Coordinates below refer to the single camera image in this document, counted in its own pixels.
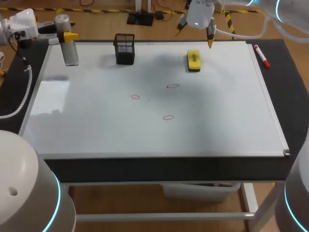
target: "cable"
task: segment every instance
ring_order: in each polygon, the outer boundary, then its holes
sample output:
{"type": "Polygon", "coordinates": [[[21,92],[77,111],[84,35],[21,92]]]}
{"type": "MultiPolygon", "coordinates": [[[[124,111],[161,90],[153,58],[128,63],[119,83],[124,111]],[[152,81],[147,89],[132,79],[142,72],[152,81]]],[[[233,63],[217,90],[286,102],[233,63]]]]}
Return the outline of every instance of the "cable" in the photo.
{"type": "Polygon", "coordinates": [[[222,31],[222,30],[219,30],[219,29],[217,29],[216,31],[221,33],[221,34],[236,37],[236,38],[239,38],[239,39],[258,39],[258,38],[261,38],[265,34],[269,20],[270,20],[270,18],[268,16],[265,16],[263,30],[259,35],[254,35],[254,36],[237,35],[237,34],[232,34],[232,33],[222,31]]]}
{"type": "Polygon", "coordinates": [[[0,71],[2,70],[2,66],[3,66],[4,59],[5,59],[5,54],[3,53],[3,59],[0,60],[0,64],[1,64],[1,66],[0,66],[0,71]]]}
{"type": "Polygon", "coordinates": [[[27,84],[27,88],[26,88],[26,92],[25,92],[25,95],[24,95],[24,98],[22,99],[19,107],[13,112],[13,113],[10,113],[8,115],[3,115],[3,116],[0,116],[0,119],[5,119],[5,118],[10,118],[10,117],[13,117],[15,116],[16,114],[19,113],[19,111],[24,107],[26,101],[27,101],[27,98],[28,98],[28,95],[30,93],[30,88],[31,88],[31,83],[32,83],[32,68],[31,68],[31,65],[28,64],[28,62],[26,61],[26,58],[24,58],[21,54],[19,54],[19,48],[17,46],[17,50],[12,46],[11,44],[11,38],[16,35],[15,33],[11,34],[9,36],[9,45],[11,46],[11,48],[16,52],[16,54],[24,61],[24,63],[27,65],[27,69],[25,69],[25,72],[28,71],[28,74],[29,74],[29,78],[28,78],[28,84],[27,84]]]}
{"type": "Polygon", "coordinates": [[[93,3],[95,3],[95,0],[92,0],[92,2],[91,3],[89,3],[89,4],[82,4],[82,0],[79,0],[79,5],[80,6],[91,6],[93,3]]]}
{"type": "Polygon", "coordinates": [[[13,116],[17,115],[19,113],[19,111],[23,108],[23,106],[25,105],[26,100],[27,100],[28,95],[29,95],[29,92],[30,92],[31,83],[32,83],[32,68],[31,68],[31,65],[28,65],[27,69],[25,71],[29,72],[29,79],[28,79],[28,85],[27,85],[26,93],[24,95],[23,100],[21,101],[19,107],[13,113],[10,113],[8,115],[0,116],[0,119],[10,118],[10,117],[13,117],[13,116]]]}
{"type": "Polygon", "coordinates": [[[151,11],[151,13],[154,13],[155,12],[155,6],[154,6],[154,4],[152,2],[151,2],[151,5],[154,7],[154,10],[151,11]]]}
{"type": "Polygon", "coordinates": [[[167,19],[167,20],[163,20],[163,19],[162,19],[162,21],[165,21],[165,22],[170,21],[170,20],[172,19],[172,17],[173,17],[173,11],[172,11],[172,9],[169,8],[168,6],[161,6],[161,5],[158,3],[158,0],[155,0],[155,2],[156,2],[156,4],[157,4],[159,7],[165,8],[165,9],[169,9],[169,10],[170,10],[170,18],[167,19]]]}
{"type": "Polygon", "coordinates": [[[309,38],[300,38],[294,35],[291,35],[289,33],[287,33],[282,27],[281,25],[279,25],[279,23],[276,20],[273,20],[273,23],[275,24],[276,28],[278,29],[278,31],[280,31],[285,37],[289,38],[292,41],[295,41],[297,43],[309,43],[309,38]]]}

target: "red ink mark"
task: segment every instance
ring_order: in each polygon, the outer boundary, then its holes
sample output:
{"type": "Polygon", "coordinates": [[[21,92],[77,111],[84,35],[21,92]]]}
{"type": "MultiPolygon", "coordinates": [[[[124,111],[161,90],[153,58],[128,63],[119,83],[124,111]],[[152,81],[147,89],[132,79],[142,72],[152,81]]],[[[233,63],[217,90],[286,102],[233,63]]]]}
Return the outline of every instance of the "red ink mark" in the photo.
{"type": "Polygon", "coordinates": [[[171,85],[166,86],[166,88],[176,88],[179,86],[180,86],[179,84],[171,84],[171,85]]]}
{"type": "Polygon", "coordinates": [[[135,94],[131,95],[131,98],[134,100],[140,99],[139,95],[135,95],[135,94]]]}
{"type": "Polygon", "coordinates": [[[174,118],[173,115],[166,115],[166,116],[163,117],[164,120],[171,120],[173,118],[174,118]]]}

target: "white cable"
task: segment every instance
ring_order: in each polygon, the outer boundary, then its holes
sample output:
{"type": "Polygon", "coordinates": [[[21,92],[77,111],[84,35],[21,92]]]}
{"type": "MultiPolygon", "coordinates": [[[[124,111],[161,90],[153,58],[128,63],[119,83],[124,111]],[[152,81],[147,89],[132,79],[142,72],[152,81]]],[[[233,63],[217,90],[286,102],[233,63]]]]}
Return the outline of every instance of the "white cable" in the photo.
{"type": "Polygon", "coordinates": [[[309,43],[309,38],[300,38],[300,37],[296,37],[294,35],[291,35],[291,34],[287,33],[276,20],[273,20],[273,22],[274,22],[276,28],[278,29],[278,31],[280,31],[285,37],[289,38],[290,40],[295,41],[297,43],[301,43],[301,44],[309,43]]]}
{"type": "Polygon", "coordinates": [[[269,20],[270,20],[270,18],[266,15],[265,20],[264,20],[263,30],[259,35],[254,35],[254,36],[237,35],[237,34],[232,34],[232,33],[222,31],[222,30],[219,30],[219,29],[217,29],[216,31],[221,33],[221,34],[232,36],[232,37],[239,38],[239,39],[245,39],[245,40],[259,39],[265,34],[269,20]]]}
{"type": "Polygon", "coordinates": [[[3,59],[0,60],[0,64],[1,64],[0,70],[2,70],[2,66],[3,66],[4,59],[5,59],[5,54],[3,53],[3,59]]]}
{"type": "Polygon", "coordinates": [[[25,96],[23,98],[23,100],[21,101],[19,107],[11,114],[9,115],[3,115],[3,116],[0,116],[0,119],[5,119],[5,118],[10,118],[10,117],[13,117],[15,116],[16,114],[19,113],[19,111],[23,108],[23,106],[25,105],[26,103],[26,100],[28,98],[28,95],[29,95],[29,92],[30,92],[30,88],[31,88],[31,83],[32,83],[32,68],[31,68],[31,65],[28,65],[27,66],[27,69],[25,70],[25,72],[28,71],[29,73],[29,79],[28,79],[28,85],[27,85],[27,89],[26,89],[26,93],[25,93],[25,96]]]}

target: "metal table frame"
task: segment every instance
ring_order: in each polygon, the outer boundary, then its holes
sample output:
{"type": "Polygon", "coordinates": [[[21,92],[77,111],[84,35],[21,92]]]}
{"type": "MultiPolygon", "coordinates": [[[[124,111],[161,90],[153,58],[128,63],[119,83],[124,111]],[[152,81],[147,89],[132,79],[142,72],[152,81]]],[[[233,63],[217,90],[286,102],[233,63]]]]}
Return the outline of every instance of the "metal table frame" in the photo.
{"type": "MultiPolygon", "coordinates": [[[[93,185],[136,185],[166,184],[166,182],[119,182],[119,183],[62,183],[64,190],[70,186],[93,185]]],[[[183,184],[202,184],[209,182],[185,181],[183,184]]],[[[258,207],[252,183],[241,183],[241,191],[246,212],[234,213],[142,213],[142,214],[77,214],[78,222],[112,222],[112,221],[202,221],[202,220],[248,220],[250,232],[261,231],[274,215],[275,203],[284,183],[279,182],[258,207]]]]}

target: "yellow eraser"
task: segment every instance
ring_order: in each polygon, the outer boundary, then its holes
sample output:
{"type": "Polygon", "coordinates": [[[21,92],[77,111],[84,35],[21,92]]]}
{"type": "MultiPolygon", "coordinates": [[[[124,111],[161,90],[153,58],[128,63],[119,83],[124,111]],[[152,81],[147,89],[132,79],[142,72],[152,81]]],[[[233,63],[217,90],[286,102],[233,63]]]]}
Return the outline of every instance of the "yellow eraser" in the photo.
{"type": "Polygon", "coordinates": [[[190,72],[201,71],[201,60],[198,50],[189,50],[187,53],[188,69],[190,72]]]}

